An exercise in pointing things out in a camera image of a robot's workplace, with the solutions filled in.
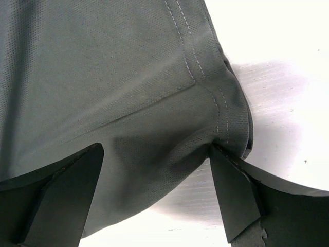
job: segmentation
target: white stitching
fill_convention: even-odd
[[[182,16],[183,16],[183,18],[184,18],[184,21],[185,21],[185,24],[186,24],[186,26],[187,26],[187,29],[188,29],[188,31],[189,31],[189,33],[190,33],[190,36],[192,37],[192,33],[191,33],[190,26],[189,26],[189,24],[188,24],[188,22],[187,22],[187,20],[186,20],[186,17],[185,17],[185,15],[184,15],[184,13],[183,13],[183,10],[181,9],[181,6],[180,6],[180,4],[179,4],[179,1],[177,0],[176,3],[178,4],[178,7],[179,7],[179,9],[180,9],[180,12],[181,12],[181,14],[182,14]],[[198,58],[196,57],[194,47],[193,47],[192,49],[193,49],[193,55],[194,55],[194,58],[196,59],[196,62],[197,62],[197,64],[199,65],[199,68],[200,68],[202,74],[204,75],[204,77],[206,77],[206,76],[205,76],[205,73],[204,73],[204,71],[203,71],[203,69],[202,69],[202,67],[201,67],[201,65],[200,65],[200,63],[199,63],[199,60],[198,60]],[[227,142],[226,142],[226,143],[228,144],[228,142],[229,142],[228,107],[227,107],[227,102],[226,102],[226,99],[225,99],[225,97],[224,97],[224,94],[223,94],[222,90],[221,90],[219,87],[218,87],[218,89],[219,89],[219,91],[220,91],[220,93],[221,93],[221,95],[222,95],[222,97],[223,97],[223,99],[224,99],[225,107],[226,107],[226,129],[227,129]],[[211,97],[212,97],[213,100],[215,101],[215,104],[216,104],[216,107],[217,107],[217,111],[218,111],[218,117],[217,117],[217,133],[218,133],[218,124],[219,124],[218,122],[219,122],[219,117],[220,117],[220,110],[219,110],[219,108],[218,108],[218,105],[217,105],[217,102],[216,102],[216,100],[215,100],[214,95],[211,93],[211,91],[209,91],[209,92],[210,92],[210,94],[211,94]]]
[[[174,16],[173,16],[173,13],[171,12],[171,10],[170,10],[170,8],[169,8],[169,6],[168,6],[167,1],[164,1],[164,2],[166,3],[166,6],[167,6],[168,11],[169,11],[169,13],[170,13],[170,15],[171,15],[171,18],[173,19],[173,21],[174,21],[174,23],[175,23],[175,26],[176,26],[177,32],[178,32],[178,34],[179,34],[179,38],[180,38],[181,44],[182,44],[182,46],[183,46],[183,57],[184,57],[184,61],[185,61],[186,68],[187,68],[187,70],[189,71],[189,73],[190,73],[190,75],[191,75],[193,81],[196,83],[196,81],[195,81],[195,79],[194,79],[194,77],[193,77],[193,75],[192,75],[192,73],[191,73],[191,71],[190,71],[190,68],[189,68],[189,66],[188,66],[188,64],[187,64],[187,61],[186,61],[186,56],[185,56],[185,52],[184,52],[184,42],[183,42],[183,39],[182,39],[182,37],[181,37],[181,34],[180,34],[179,30],[178,30],[177,23],[176,23],[176,21],[175,21],[175,18],[174,18]]]

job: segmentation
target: black plastic piece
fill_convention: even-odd
[[[223,152],[212,147],[210,163],[226,238],[230,243],[264,211],[253,182],[232,165]]]
[[[101,144],[94,144],[0,182],[0,246],[78,246],[103,156]]]
[[[225,189],[218,187],[220,184],[219,179],[222,179],[221,186],[228,187],[226,190],[230,190],[233,184],[232,180],[235,181],[236,177],[242,178],[244,176],[245,181],[252,183],[257,191],[257,193],[254,193],[256,195],[255,201],[260,201],[264,208],[265,214],[256,222],[251,222],[245,230],[241,231],[231,241],[233,247],[329,246],[329,197],[326,196],[329,195],[329,191],[309,188],[286,181],[227,154],[215,146],[211,149],[210,161],[227,234],[231,234],[232,231],[232,222],[227,223],[227,221],[224,221],[227,215],[236,213],[234,219],[239,221],[238,225],[247,222],[246,218],[243,215],[241,216],[241,211],[234,209],[236,201],[239,201],[243,207],[251,199],[241,197],[239,193],[232,193],[224,199],[222,190]],[[224,168],[221,170],[214,169],[218,167]],[[233,173],[229,174],[227,170],[235,171],[233,173],[239,173],[240,176]],[[222,210],[222,204],[226,204],[228,209]],[[242,212],[248,213],[246,209],[242,209]]]

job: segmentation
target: gray fabric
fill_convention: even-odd
[[[0,180],[103,145],[85,236],[158,201],[210,143],[251,149],[203,0],[4,1],[0,71]]]
[[[266,247],[264,239],[267,238],[265,229],[261,226],[261,220],[257,220],[250,225],[244,232],[236,237],[232,243],[232,247]]]

